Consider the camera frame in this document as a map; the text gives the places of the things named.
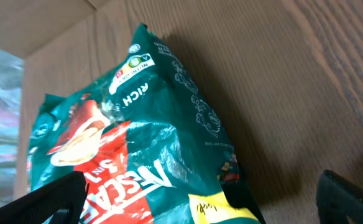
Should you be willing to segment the green Nescafe coffee bag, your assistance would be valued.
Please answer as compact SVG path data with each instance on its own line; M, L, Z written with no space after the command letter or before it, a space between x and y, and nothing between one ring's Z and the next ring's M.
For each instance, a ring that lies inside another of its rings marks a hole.
M32 128L27 188L80 171L81 223L263 223L219 117L172 51L137 27L120 65Z

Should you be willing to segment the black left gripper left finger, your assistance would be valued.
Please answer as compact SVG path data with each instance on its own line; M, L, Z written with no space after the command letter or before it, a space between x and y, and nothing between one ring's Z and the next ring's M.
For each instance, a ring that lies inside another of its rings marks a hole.
M80 171L73 171L0 208L0 223L77 224L89 184Z

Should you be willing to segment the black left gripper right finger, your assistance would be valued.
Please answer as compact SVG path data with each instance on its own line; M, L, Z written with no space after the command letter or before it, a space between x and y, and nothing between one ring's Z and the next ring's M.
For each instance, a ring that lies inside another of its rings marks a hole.
M320 224L363 223L363 189L331 170L324 170L316 190Z

